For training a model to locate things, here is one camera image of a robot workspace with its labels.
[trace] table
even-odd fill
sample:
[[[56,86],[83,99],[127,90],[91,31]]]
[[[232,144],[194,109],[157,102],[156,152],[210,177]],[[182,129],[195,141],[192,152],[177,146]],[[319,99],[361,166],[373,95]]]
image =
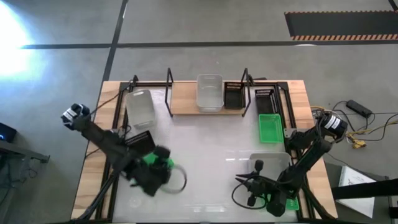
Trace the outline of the table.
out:
[[[310,110],[310,104],[308,102],[307,92],[305,85],[302,80],[289,80],[282,81],[287,82],[290,90],[290,99],[293,106],[294,116],[296,120],[297,128],[311,128],[313,118]],[[104,82],[99,98],[99,105],[104,101],[112,98],[119,91],[120,82]],[[286,107],[286,101],[282,98],[282,104]],[[103,129],[110,129],[114,118],[114,112],[116,107],[116,99],[109,102],[102,108],[100,108],[96,114],[95,122]],[[119,126],[122,123],[124,114],[124,103],[122,103],[121,115],[119,116]],[[289,123],[289,116],[285,116],[286,123]],[[86,153],[90,153],[96,149],[93,144],[88,145]],[[86,207],[91,203],[95,195],[98,193],[101,186],[101,179],[103,177],[105,156],[102,152],[96,152],[92,154],[84,163],[83,170],[81,173],[80,183],[76,194],[75,205],[72,211],[72,218],[76,218],[81,215]],[[337,217],[335,203],[331,194],[328,177],[326,174],[325,163],[320,159],[307,174],[308,182],[312,192],[315,194],[320,203],[326,208],[326,210]],[[109,206],[109,194],[105,198],[105,204],[103,207],[103,217],[106,217],[106,211]],[[305,200],[302,198],[301,202],[305,205]],[[303,207],[303,216],[308,217],[308,211],[306,206]]]

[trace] transparent plastic bin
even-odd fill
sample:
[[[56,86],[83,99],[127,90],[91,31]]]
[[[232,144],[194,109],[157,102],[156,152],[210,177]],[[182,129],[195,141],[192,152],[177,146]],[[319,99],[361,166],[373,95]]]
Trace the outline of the transparent plastic bin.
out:
[[[224,105],[223,77],[198,75],[197,105],[201,112],[219,112]]]
[[[277,180],[280,173],[289,167],[290,155],[286,152],[254,153],[250,156],[250,172],[254,171],[256,160],[262,160],[264,167],[260,175]]]
[[[126,109],[130,126],[142,129],[155,124],[154,102],[149,90],[128,93]]]

